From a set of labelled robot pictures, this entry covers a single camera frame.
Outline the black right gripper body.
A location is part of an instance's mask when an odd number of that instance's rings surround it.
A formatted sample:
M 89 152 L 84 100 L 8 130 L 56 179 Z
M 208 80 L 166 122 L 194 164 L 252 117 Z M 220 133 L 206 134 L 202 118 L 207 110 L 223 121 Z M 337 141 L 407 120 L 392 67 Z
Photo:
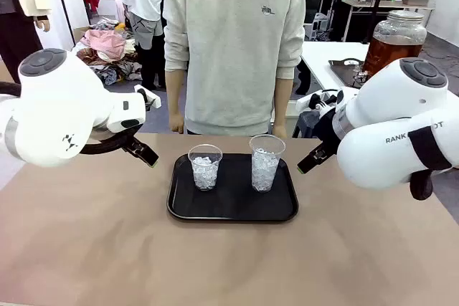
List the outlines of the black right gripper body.
M 336 107 L 319 104 L 316 109 L 319 111 L 319 121 L 314 127 L 314 135 L 321 140 L 321 144 L 315 149 L 314 155 L 335 155 L 346 134 L 340 124 L 340 120 L 345 116 L 346 106 L 337 110 Z

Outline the person's right hand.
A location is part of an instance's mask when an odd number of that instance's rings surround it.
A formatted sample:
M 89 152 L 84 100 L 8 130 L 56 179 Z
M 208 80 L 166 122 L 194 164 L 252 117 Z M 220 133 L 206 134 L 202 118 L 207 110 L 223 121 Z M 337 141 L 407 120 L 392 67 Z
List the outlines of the person's right hand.
M 184 133 L 184 116 L 180 112 L 169 113 L 169 129 L 174 133 Z

